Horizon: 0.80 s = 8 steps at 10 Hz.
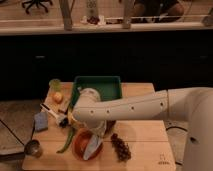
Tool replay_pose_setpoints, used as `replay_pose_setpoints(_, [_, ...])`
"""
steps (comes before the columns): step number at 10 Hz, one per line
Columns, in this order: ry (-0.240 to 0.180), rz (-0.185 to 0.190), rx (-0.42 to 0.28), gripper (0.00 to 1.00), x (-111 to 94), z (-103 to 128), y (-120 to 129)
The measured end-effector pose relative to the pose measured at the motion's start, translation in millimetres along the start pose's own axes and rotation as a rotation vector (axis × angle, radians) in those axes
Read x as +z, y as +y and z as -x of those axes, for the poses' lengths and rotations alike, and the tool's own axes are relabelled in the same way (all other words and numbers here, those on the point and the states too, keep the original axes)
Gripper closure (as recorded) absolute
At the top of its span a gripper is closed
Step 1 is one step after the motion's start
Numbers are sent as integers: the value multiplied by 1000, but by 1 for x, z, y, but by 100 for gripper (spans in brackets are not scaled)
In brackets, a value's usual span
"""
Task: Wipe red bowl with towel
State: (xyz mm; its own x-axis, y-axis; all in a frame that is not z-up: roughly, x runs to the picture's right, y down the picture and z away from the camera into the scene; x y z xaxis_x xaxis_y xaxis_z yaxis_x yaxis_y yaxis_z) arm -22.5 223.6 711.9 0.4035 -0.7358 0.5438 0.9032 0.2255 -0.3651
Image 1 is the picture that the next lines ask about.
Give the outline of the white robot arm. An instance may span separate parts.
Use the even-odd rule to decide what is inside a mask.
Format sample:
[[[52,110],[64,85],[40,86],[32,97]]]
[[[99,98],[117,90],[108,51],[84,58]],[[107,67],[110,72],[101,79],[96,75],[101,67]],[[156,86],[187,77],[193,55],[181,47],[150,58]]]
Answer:
[[[161,90],[143,96],[100,101],[97,90],[81,91],[73,108],[76,120],[99,129],[111,120],[183,120],[188,134],[182,171],[213,171],[213,88]]]

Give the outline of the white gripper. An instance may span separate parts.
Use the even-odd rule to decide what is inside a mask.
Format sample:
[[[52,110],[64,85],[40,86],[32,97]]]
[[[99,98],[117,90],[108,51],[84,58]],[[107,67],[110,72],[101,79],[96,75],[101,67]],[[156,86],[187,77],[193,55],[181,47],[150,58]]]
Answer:
[[[103,138],[107,128],[106,121],[86,121],[84,126],[88,128],[93,134]]]

